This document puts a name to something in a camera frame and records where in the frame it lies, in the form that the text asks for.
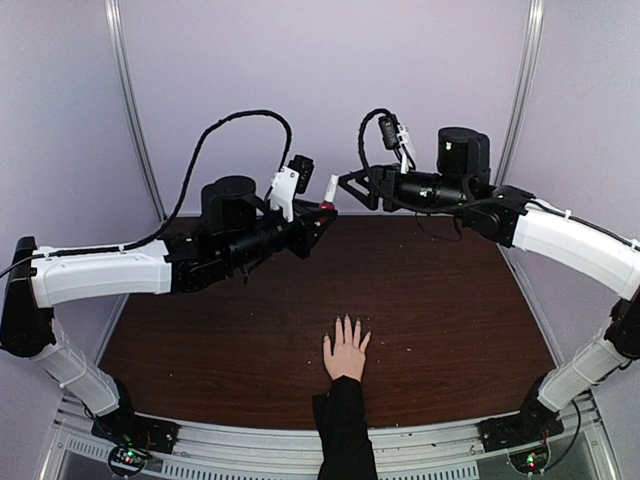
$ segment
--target finger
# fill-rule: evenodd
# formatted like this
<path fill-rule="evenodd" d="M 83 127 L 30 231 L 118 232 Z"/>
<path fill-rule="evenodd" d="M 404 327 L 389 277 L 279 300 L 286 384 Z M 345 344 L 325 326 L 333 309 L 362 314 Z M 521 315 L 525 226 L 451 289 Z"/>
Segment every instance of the finger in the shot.
<path fill-rule="evenodd" d="M 331 356 L 331 337 L 328 333 L 324 334 L 322 349 L 324 350 L 324 358 L 329 358 Z"/>
<path fill-rule="evenodd" d="M 342 321 L 340 317 L 336 318 L 336 345 L 344 343 L 344 331 L 342 330 Z"/>
<path fill-rule="evenodd" d="M 368 332 L 365 336 L 364 336 L 364 340 L 362 341 L 362 345 L 360 345 L 360 351 L 362 353 L 367 351 L 367 345 L 369 345 L 369 342 L 371 341 L 371 332 Z"/>
<path fill-rule="evenodd" d="M 349 315 L 344 316 L 344 343 L 351 345 L 353 343 L 353 327 Z"/>
<path fill-rule="evenodd" d="M 362 324 L 360 320 L 356 322 L 356 329 L 353 332 L 353 346 L 358 348 L 360 346 L 360 335 L 362 335 Z"/>

